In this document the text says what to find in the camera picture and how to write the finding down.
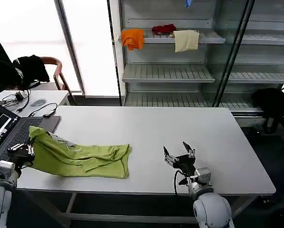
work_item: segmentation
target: blue cloth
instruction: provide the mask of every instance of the blue cloth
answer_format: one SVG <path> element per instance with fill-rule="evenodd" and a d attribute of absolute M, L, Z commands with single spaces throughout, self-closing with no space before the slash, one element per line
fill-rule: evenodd
<path fill-rule="evenodd" d="M 193 2 L 193 0 L 185 0 L 185 7 L 186 8 L 190 7 L 192 2 Z"/>

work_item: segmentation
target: folded cloth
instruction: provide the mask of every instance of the folded cloth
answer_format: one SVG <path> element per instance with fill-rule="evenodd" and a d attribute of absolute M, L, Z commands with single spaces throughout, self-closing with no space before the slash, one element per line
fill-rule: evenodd
<path fill-rule="evenodd" d="M 185 0 L 185 7 L 189 8 L 193 0 Z"/>
<path fill-rule="evenodd" d="M 144 31 L 141 29 L 129 29 L 122 31 L 122 45 L 127 46 L 130 51 L 134 48 L 143 49 Z"/>
<path fill-rule="evenodd" d="M 168 34 L 172 34 L 173 31 L 176 31 L 176 27 L 174 26 L 174 24 L 170 24 L 170 25 L 163 25 L 163 26 L 155 26 L 152 27 L 152 32 L 155 35 L 168 35 Z"/>
<path fill-rule="evenodd" d="M 80 146 L 31 126 L 35 159 L 32 168 L 64 177 L 126 179 L 129 145 Z"/>
<path fill-rule="evenodd" d="M 199 32 L 194 30 L 174 31 L 175 52 L 197 50 L 199 44 Z"/>

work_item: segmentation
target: laptop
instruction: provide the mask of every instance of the laptop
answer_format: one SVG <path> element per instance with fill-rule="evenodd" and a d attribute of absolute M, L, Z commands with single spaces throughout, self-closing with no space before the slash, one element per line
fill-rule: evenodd
<path fill-rule="evenodd" d="M 29 142 L 29 127 L 41 127 L 54 132 L 60 116 L 45 117 L 19 117 L 0 105 L 0 161 L 10 161 L 8 149 L 17 143 Z"/>

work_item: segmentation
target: wooden chair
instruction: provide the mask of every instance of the wooden chair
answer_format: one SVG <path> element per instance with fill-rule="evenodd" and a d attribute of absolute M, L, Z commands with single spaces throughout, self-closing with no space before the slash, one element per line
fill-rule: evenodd
<path fill-rule="evenodd" d="M 49 65 L 56 65 L 57 68 L 54 72 L 54 75 L 53 75 L 53 78 L 54 78 L 54 81 L 57 85 L 57 89 L 58 90 L 67 90 L 69 92 L 69 96 L 71 97 L 71 99 L 73 100 L 74 104 L 77 105 L 76 103 L 76 100 L 74 98 L 74 96 L 72 95 L 70 89 L 69 89 L 69 86 L 62 74 L 62 63 L 61 61 L 59 61 L 58 59 L 56 58 L 53 58 L 53 57 L 41 57 L 41 60 L 43 61 L 44 64 L 49 64 Z M 61 78 L 63 84 L 61 85 L 61 83 L 59 82 L 59 77 Z"/>

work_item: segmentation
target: shelving unit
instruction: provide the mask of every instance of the shelving unit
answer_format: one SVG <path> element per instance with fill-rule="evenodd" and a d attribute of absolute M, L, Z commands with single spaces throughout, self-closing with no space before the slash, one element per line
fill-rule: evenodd
<path fill-rule="evenodd" d="M 122 0 L 123 30 L 144 31 L 142 50 L 125 49 L 125 106 L 212 106 L 215 96 L 205 100 L 202 87 L 217 86 L 208 70 L 208 55 L 211 46 L 226 42 L 215 30 L 225 1 L 229 0 L 194 0 L 187 9 L 178 0 Z M 172 35 L 154 35 L 151 30 L 171 23 L 178 30 L 199 31 L 198 50 L 175 53 Z"/>
<path fill-rule="evenodd" d="M 242 44 L 284 46 L 284 31 L 247 30 Z"/>
<path fill-rule="evenodd" d="M 260 112 L 253 106 L 250 94 L 224 94 L 219 107 L 230 109 L 231 112 Z"/>
<path fill-rule="evenodd" d="M 202 64 L 127 64 L 124 82 L 211 83 L 215 79 Z"/>
<path fill-rule="evenodd" d="M 144 28 L 144 43 L 145 44 L 174 44 L 175 38 L 172 35 L 155 35 L 151 29 Z M 212 30 L 200 30 L 200 44 L 224 44 L 226 39 L 219 36 L 217 32 Z"/>
<path fill-rule="evenodd" d="M 235 65 L 228 82 L 284 84 L 284 66 Z"/>
<path fill-rule="evenodd" d="M 232 2 L 230 7 L 235 9 L 235 5 Z M 227 24 L 232 17 L 226 15 Z M 219 106 L 229 108 L 234 116 L 239 112 L 261 115 L 261 110 L 253 107 L 252 93 L 269 87 L 281 89 L 283 84 L 284 0 L 256 0 Z"/>
<path fill-rule="evenodd" d="M 126 106 L 148 107 L 207 107 L 198 93 L 130 93 Z"/>

